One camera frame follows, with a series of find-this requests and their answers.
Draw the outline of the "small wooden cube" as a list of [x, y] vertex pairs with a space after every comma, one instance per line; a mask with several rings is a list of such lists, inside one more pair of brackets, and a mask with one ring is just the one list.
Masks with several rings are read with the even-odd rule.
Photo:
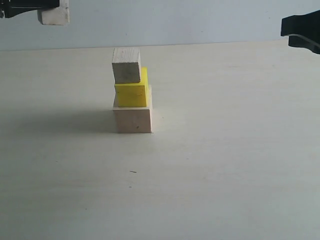
[[60, 0], [59, 7], [49, 10], [38, 10], [37, 17], [42, 25], [65, 26], [70, 23], [69, 0]]

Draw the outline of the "large pale wooden cube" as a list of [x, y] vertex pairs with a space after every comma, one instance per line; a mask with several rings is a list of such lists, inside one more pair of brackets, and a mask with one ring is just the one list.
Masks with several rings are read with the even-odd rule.
[[113, 115], [116, 129], [120, 134], [140, 134], [153, 132], [152, 86], [148, 85], [146, 107], [119, 107], [118, 96], [113, 101]]

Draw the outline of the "medium wooden cube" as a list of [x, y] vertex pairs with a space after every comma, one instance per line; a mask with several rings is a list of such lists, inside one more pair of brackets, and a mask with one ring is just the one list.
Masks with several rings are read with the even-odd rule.
[[141, 81], [141, 55], [137, 47], [116, 47], [112, 55], [115, 84], [136, 84]]

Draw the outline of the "yellow cube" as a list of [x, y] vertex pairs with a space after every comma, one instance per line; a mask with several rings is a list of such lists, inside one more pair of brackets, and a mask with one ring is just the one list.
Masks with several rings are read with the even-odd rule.
[[116, 83], [114, 85], [119, 107], [146, 107], [149, 101], [149, 81], [147, 67], [141, 68], [138, 83]]

